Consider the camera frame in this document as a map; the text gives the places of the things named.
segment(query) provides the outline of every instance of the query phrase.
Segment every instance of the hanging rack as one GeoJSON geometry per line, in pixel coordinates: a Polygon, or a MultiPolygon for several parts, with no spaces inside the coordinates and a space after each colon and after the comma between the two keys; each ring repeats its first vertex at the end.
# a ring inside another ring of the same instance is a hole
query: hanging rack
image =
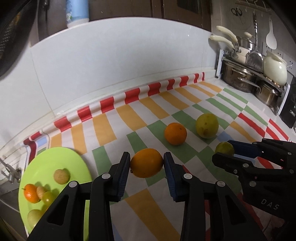
{"type": "Polygon", "coordinates": [[[269,12],[271,11],[270,8],[267,8],[267,7],[266,7],[264,1],[262,1],[264,7],[258,6],[258,5],[256,4],[257,2],[258,2],[258,0],[255,0],[254,3],[249,3],[248,0],[244,0],[244,1],[242,1],[242,0],[237,0],[237,1],[235,2],[235,4],[237,4],[237,5],[241,5],[241,6],[244,6],[244,7],[246,7],[246,8],[250,8],[250,9],[252,9],[252,10],[258,10],[258,11],[261,11],[261,12],[267,12],[267,13],[269,13],[269,12]]]}

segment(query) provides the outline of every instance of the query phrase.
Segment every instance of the faucet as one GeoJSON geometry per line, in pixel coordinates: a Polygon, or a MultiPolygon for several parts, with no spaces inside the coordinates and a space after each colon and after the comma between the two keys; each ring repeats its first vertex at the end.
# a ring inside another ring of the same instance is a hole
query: faucet
{"type": "Polygon", "coordinates": [[[9,180],[10,183],[14,183],[14,179],[17,180],[18,183],[20,183],[21,179],[21,169],[15,170],[11,165],[5,163],[1,158],[0,162],[5,166],[6,170],[8,171],[8,175],[5,174],[5,172],[1,171],[1,173],[9,180]]]}

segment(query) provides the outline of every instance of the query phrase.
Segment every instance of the sink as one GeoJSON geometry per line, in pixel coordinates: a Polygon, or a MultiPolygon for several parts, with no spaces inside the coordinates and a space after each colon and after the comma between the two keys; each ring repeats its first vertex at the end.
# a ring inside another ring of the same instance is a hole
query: sink
{"type": "Polygon", "coordinates": [[[0,217],[8,224],[15,238],[24,241],[27,239],[27,235],[18,212],[18,191],[19,184],[17,182],[13,184],[5,182],[0,185],[0,217]]]}

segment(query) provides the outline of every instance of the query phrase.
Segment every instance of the spatula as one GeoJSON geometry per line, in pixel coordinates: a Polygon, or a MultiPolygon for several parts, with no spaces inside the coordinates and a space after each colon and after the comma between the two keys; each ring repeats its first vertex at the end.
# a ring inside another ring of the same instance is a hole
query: spatula
{"type": "Polygon", "coordinates": [[[272,20],[271,20],[270,16],[269,16],[269,33],[266,36],[266,44],[271,49],[276,49],[277,43],[276,43],[276,38],[274,36],[273,27],[272,27],[272,20]]]}
{"type": "Polygon", "coordinates": [[[255,48],[246,55],[246,65],[258,72],[263,72],[263,57],[258,52],[258,27],[255,12],[253,12],[253,22],[255,28],[255,48]]]}

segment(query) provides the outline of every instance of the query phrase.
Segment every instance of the blue container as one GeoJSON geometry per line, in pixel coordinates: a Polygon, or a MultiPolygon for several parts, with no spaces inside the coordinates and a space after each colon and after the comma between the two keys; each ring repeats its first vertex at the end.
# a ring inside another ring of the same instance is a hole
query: blue container
{"type": "Polygon", "coordinates": [[[68,28],[89,21],[88,0],[66,0],[66,18],[68,28]]]}

